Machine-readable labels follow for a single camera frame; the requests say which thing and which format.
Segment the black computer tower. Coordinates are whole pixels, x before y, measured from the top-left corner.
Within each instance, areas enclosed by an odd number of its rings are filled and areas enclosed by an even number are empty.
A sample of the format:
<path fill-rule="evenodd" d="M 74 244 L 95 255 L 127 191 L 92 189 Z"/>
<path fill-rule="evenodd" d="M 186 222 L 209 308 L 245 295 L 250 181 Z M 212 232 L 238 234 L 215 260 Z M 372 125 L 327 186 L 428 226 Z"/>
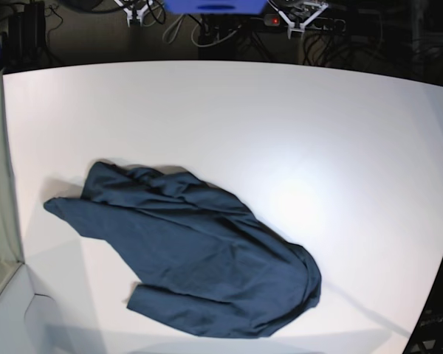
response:
<path fill-rule="evenodd" d="M 46 45 L 46 19 L 44 1 L 33 1 L 13 14 L 8 21 L 8 49 L 15 65 L 36 62 Z"/>

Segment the blue plastic bin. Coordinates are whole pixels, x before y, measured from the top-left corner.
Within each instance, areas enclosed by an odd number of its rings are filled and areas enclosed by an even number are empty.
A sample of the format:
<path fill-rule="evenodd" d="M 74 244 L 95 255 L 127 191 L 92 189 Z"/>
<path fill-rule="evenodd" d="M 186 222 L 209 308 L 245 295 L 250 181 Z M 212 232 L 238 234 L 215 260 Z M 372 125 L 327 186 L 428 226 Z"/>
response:
<path fill-rule="evenodd" d="M 174 14 L 259 14 L 267 0 L 166 0 Z"/>

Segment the dark blue t-shirt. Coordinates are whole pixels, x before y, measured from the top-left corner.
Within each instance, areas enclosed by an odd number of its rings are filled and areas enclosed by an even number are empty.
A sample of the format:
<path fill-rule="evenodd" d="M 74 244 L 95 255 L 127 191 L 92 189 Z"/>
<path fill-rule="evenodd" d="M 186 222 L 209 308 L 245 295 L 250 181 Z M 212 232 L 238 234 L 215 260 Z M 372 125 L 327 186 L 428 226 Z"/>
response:
<path fill-rule="evenodd" d="M 313 256 L 192 173 L 97 162 L 79 197 L 44 208 L 80 236 L 107 242 L 139 279 L 128 309 L 176 330 L 268 337 L 320 301 Z"/>

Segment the black power strip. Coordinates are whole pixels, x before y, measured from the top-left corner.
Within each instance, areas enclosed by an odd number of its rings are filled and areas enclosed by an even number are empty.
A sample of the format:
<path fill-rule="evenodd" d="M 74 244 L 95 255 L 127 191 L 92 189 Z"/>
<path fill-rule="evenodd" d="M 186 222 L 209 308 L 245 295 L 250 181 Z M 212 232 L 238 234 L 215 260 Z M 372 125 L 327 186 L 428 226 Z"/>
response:
<path fill-rule="evenodd" d="M 267 27 L 285 26 L 291 28 L 292 33 L 304 32 L 305 30 L 316 30 L 321 32 L 345 33 L 347 30 L 346 21 L 339 18 L 330 18 L 317 16 L 311 21 L 308 18 L 288 18 L 286 21 L 279 14 L 267 14 L 262 18 L 264 25 Z"/>

